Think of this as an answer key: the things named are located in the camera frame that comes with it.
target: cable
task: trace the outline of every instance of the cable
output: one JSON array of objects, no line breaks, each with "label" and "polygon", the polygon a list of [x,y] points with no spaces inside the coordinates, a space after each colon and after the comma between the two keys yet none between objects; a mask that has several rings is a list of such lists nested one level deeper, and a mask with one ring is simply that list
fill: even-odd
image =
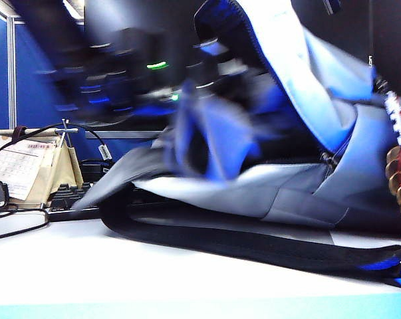
[{"label": "cable", "polygon": [[50,125],[50,126],[45,126],[44,128],[40,128],[39,130],[35,130],[35,131],[31,132],[31,133],[28,133],[28,134],[25,134],[23,136],[20,136],[19,138],[15,139],[15,140],[13,140],[13,141],[11,141],[9,143],[6,143],[4,146],[1,146],[0,147],[0,152],[2,150],[4,150],[5,148],[11,146],[11,145],[14,145],[14,144],[16,144],[16,143],[18,143],[20,141],[26,140],[27,138],[31,138],[31,137],[39,134],[39,133],[42,133],[42,132],[44,132],[46,130],[49,130],[50,128],[56,128],[57,126],[62,126],[62,124],[63,123],[57,123],[57,124],[53,124],[53,125]]},{"label": "cable", "polygon": [[100,136],[98,136],[98,134],[95,133],[95,131],[91,130],[91,129],[88,128],[87,126],[83,126],[83,125],[75,124],[75,123],[68,123],[68,124],[71,125],[71,126],[76,126],[77,128],[83,128],[84,130],[90,132],[93,136],[95,136],[95,138],[96,138],[98,141],[100,141],[100,143],[101,143],[102,145],[106,145],[106,143],[104,143],[104,140],[103,140]]},{"label": "cable", "polygon": [[[1,146],[1,147],[0,147],[0,151],[4,150],[5,148],[7,148],[7,147],[9,147],[9,146],[11,146],[11,145],[14,145],[14,144],[16,144],[16,143],[18,143],[18,142],[20,142],[20,141],[26,140],[27,138],[31,138],[31,137],[33,137],[33,136],[35,136],[35,135],[37,135],[37,134],[39,134],[39,133],[41,133],[41,132],[44,132],[44,131],[46,131],[46,130],[49,130],[50,128],[56,128],[56,127],[59,127],[59,126],[62,126],[62,125],[63,125],[63,123],[56,123],[56,124],[53,124],[53,125],[45,126],[44,128],[40,128],[40,129],[35,130],[35,131],[31,132],[31,133],[22,135],[22,136],[20,136],[19,138],[17,138],[16,140],[13,140],[13,141],[11,141],[11,142],[5,144],[4,146]],[[76,126],[77,128],[82,128],[82,129],[84,129],[84,130],[90,132],[93,136],[95,136],[95,137],[98,139],[98,141],[100,141],[100,143],[101,143],[103,146],[107,147],[107,145],[104,143],[104,140],[103,140],[100,136],[98,136],[98,134],[95,133],[95,132],[94,132],[93,130],[91,130],[90,128],[87,128],[86,126],[83,126],[83,125],[80,125],[80,124],[75,124],[75,123],[68,123],[68,125],[69,125],[69,126]],[[105,162],[105,163],[108,163],[108,162],[112,163],[113,160],[112,160],[112,159],[107,159],[107,160],[104,160],[104,162]]]},{"label": "cable", "polygon": [[26,233],[28,231],[34,231],[35,229],[40,229],[42,227],[47,226],[50,223],[49,213],[45,209],[42,209],[42,208],[18,208],[18,209],[15,209],[15,210],[11,210],[10,212],[7,212],[7,210],[4,210],[3,212],[5,214],[0,215],[0,218],[12,216],[12,215],[14,215],[16,213],[24,213],[24,212],[28,212],[29,213],[29,212],[34,212],[34,211],[41,211],[42,213],[45,214],[44,223],[41,223],[41,224],[33,226],[33,227],[29,227],[29,228],[26,228],[26,229],[20,229],[18,231],[12,231],[10,233],[2,234],[2,235],[0,235],[0,239],[5,238],[5,237],[14,236],[14,235],[23,234],[23,233]]}]

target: black cable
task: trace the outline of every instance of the black cable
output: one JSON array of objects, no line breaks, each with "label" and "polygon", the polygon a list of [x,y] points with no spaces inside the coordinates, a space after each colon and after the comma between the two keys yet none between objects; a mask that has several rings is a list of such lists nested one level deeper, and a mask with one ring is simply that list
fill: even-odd
[{"label": "black cable", "polygon": [[[41,132],[44,132],[44,131],[46,131],[46,130],[49,130],[50,128],[56,128],[56,127],[59,127],[59,126],[62,126],[62,125],[63,125],[63,123],[57,123],[57,124],[45,126],[44,128],[40,128],[40,129],[35,130],[35,131],[31,132],[31,133],[22,135],[22,136],[20,136],[19,138],[17,138],[16,140],[13,140],[13,141],[11,141],[11,142],[5,144],[4,146],[0,147],[0,151],[4,150],[5,148],[7,148],[7,147],[9,147],[9,146],[11,146],[11,145],[14,145],[14,144],[16,144],[16,143],[18,143],[18,142],[20,142],[20,141],[26,140],[27,138],[31,138],[31,137],[33,137],[33,136],[35,136],[35,135],[37,135],[37,134],[39,134],[39,133],[41,133]],[[95,133],[95,132],[94,132],[93,130],[91,130],[90,128],[87,128],[86,126],[83,126],[83,125],[80,125],[80,124],[75,124],[75,123],[68,123],[68,125],[69,125],[69,126],[76,126],[77,128],[82,128],[82,129],[84,129],[84,130],[90,132],[92,135],[94,135],[94,136],[98,139],[98,141],[100,141],[100,143],[101,143],[102,145],[106,146],[106,144],[104,143],[104,140],[103,140],[100,136],[98,136],[98,134]],[[104,162],[105,162],[105,163],[108,163],[109,161],[110,161],[110,163],[113,162],[112,159],[105,160]]]},{"label": "black cable", "polygon": [[86,164],[86,163],[104,163],[107,165],[112,165],[114,162],[111,159],[94,159],[94,158],[88,158],[88,159],[83,159],[79,161],[79,165]]},{"label": "black cable", "polygon": [[42,132],[44,132],[46,130],[49,130],[50,128],[56,128],[57,126],[62,126],[62,124],[63,123],[57,123],[57,124],[53,124],[53,125],[50,125],[50,126],[45,126],[44,128],[40,128],[39,130],[35,130],[35,131],[31,132],[31,133],[28,133],[28,134],[25,134],[23,136],[20,136],[19,138],[15,139],[15,140],[13,140],[13,141],[11,141],[9,143],[6,143],[4,146],[1,146],[0,147],[0,152],[2,150],[4,150],[5,148],[11,146],[11,145],[14,145],[14,144],[16,144],[16,143],[18,143],[20,141],[26,140],[27,138],[31,138],[32,136],[35,136],[35,135],[37,135],[39,133],[42,133]]},{"label": "black cable", "polygon": [[76,126],[77,128],[83,128],[84,130],[90,132],[93,136],[95,136],[96,139],[99,140],[102,145],[106,145],[106,143],[104,143],[103,139],[100,136],[98,136],[98,134],[95,133],[95,131],[91,130],[87,126],[83,126],[83,125],[75,124],[75,123],[68,123],[67,125]]},{"label": "black cable", "polygon": [[26,228],[26,229],[20,229],[19,231],[12,231],[10,233],[2,234],[2,235],[0,235],[0,239],[5,238],[5,237],[14,236],[14,235],[23,234],[23,233],[26,233],[28,231],[34,231],[35,229],[40,229],[42,227],[47,226],[50,223],[48,212],[45,209],[42,209],[42,208],[18,208],[18,209],[14,210],[14,211],[10,211],[9,214],[4,214],[4,215],[0,216],[0,218],[11,216],[11,215],[14,215],[16,213],[33,212],[33,211],[41,211],[41,212],[43,212],[45,214],[45,222],[40,224],[40,225],[36,225],[36,226],[29,227],[29,228]]}]

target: keyboard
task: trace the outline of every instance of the keyboard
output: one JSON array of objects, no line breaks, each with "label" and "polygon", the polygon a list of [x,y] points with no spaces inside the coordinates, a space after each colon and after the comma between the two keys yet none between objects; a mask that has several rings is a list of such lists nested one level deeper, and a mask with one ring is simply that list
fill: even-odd
[{"label": "keyboard", "polygon": [[50,221],[78,221],[100,218],[98,207],[89,207],[81,211],[71,209],[72,205],[84,197],[91,187],[92,184],[88,182],[83,183],[81,188],[61,184],[57,192],[53,194],[51,205],[48,208]]}]

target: computer monitor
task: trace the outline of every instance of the computer monitor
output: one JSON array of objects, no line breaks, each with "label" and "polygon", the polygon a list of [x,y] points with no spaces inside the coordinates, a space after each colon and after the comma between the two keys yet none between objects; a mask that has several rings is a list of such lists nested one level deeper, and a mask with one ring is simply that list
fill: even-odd
[{"label": "computer monitor", "polygon": [[193,17],[204,0],[86,0],[85,31],[93,44],[114,42],[116,32],[136,27],[164,32],[163,61],[169,64],[169,84],[179,85],[186,77],[193,45],[199,43]]}]

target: backpack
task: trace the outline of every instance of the backpack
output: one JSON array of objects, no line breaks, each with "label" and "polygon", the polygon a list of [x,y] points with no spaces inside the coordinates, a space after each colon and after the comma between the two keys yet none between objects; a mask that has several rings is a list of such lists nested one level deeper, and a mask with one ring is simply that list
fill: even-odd
[{"label": "backpack", "polygon": [[209,0],[172,126],[73,208],[125,237],[401,286],[401,245],[276,237],[264,222],[401,235],[401,98],[290,1]]}]

